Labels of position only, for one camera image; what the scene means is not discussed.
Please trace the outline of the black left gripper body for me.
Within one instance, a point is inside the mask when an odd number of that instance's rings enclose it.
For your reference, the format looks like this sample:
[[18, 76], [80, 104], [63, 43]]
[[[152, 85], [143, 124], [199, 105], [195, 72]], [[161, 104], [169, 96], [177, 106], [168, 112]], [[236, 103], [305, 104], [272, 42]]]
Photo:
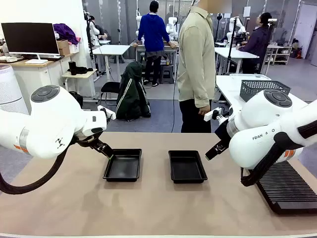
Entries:
[[106, 143], [100, 140], [101, 135], [102, 132], [93, 134], [91, 140], [88, 141], [88, 146], [95, 150], [104, 150], [106, 148]]

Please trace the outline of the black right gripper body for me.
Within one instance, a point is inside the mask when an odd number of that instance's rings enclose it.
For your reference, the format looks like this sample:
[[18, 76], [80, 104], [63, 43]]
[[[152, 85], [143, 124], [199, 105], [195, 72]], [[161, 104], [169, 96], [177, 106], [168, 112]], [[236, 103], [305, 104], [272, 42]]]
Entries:
[[228, 126], [230, 125], [229, 119], [224, 116], [217, 116], [216, 119], [219, 122], [218, 128], [215, 130], [215, 134], [220, 141], [215, 145], [216, 149], [227, 149], [229, 147], [232, 133], [228, 132]]

